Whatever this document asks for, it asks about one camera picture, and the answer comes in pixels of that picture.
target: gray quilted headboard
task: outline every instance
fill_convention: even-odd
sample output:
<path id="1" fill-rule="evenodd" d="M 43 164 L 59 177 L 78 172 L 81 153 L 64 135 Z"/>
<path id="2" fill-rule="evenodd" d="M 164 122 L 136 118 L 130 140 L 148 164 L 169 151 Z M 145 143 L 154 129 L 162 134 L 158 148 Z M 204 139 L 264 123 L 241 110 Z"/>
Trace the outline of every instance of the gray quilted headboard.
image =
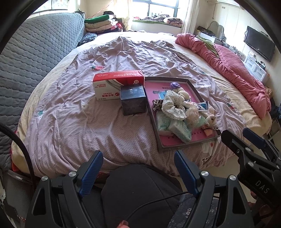
<path id="1" fill-rule="evenodd" d="M 26 20 L 0 55 L 0 122 L 16 130 L 34 88 L 76 48 L 84 15 L 53 13 Z M 11 140 L 0 133 L 0 168 L 11 168 Z"/>

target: dark blue box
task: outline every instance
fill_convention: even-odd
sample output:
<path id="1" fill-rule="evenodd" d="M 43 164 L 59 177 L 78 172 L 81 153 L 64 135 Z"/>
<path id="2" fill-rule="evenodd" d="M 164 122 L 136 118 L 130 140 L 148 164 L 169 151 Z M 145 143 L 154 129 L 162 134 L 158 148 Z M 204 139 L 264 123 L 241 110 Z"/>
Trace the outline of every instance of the dark blue box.
<path id="1" fill-rule="evenodd" d="M 146 111 L 146 96 L 142 85 L 122 86 L 120 99 L 124 116 Z"/>

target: white curtain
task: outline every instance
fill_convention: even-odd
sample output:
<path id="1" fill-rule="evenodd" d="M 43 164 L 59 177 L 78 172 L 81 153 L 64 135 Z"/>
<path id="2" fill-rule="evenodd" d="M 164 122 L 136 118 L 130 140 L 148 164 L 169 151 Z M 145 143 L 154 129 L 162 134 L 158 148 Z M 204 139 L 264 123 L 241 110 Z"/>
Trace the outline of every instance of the white curtain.
<path id="1" fill-rule="evenodd" d="M 133 0 L 113 0 L 110 10 L 113 11 L 117 18 L 122 18 L 125 30 L 128 31 L 132 26 L 132 4 Z"/>
<path id="2" fill-rule="evenodd" d="M 189 0 L 186 18 L 182 29 L 183 33 L 191 33 L 191 34 L 194 33 L 198 13 L 199 13 L 199 0 Z"/>

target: television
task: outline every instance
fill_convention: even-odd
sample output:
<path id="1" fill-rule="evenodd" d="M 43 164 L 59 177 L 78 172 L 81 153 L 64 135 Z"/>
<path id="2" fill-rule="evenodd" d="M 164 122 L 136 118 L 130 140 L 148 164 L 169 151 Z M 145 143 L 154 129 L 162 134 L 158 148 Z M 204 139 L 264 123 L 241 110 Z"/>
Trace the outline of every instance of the television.
<path id="1" fill-rule="evenodd" d="M 248 26 L 245 32 L 244 42 L 261 54 L 266 60 L 271 61 L 275 52 L 275 44 L 265 34 Z"/>

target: screw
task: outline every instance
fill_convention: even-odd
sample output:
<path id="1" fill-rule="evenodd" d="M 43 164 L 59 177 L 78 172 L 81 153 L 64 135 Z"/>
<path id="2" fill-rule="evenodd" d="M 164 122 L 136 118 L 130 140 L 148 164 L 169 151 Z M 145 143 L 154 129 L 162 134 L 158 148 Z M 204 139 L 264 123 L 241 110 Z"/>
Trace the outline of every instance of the screw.
<path id="1" fill-rule="evenodd" d="M 204 176 L 204 177 L 206 177 L 206 176 L 209 175 L 209 173 L 208 173 L 207 171 L 202 171 L 202 172 L 201 172 L 201 175 Z"/>
<path id="2" fill-rule="evenodd" d="M 71 171 L 68 175 L 69 175 L 70 177 L 75 177 L 75 176 L 76 176 L 76 172 L 75 172 L 75 171 Z"/>
<path id="3" fill-rule="evenodd" d="M 232 180 L 232 181 L 235 181 L 235 180 L 236 180 L 236 176 L 230 175 L 230 176 L 229 176 L 229 179 Z"/>
<path id="4" fill-rule="evenodd" d="M 43 176 L 43 177 L 41 178 L 41 180 L 42 180 L 42 181 L 46 181 L 46 180 L 48 180 L 48 177 L 47 177 L 47 176 Z"/>
<path id="5" fill-rule="evenodd" d="M 254 167 L 254 163 L 252 163 L 251 161 L 248 162 L 248 165 Z"/>

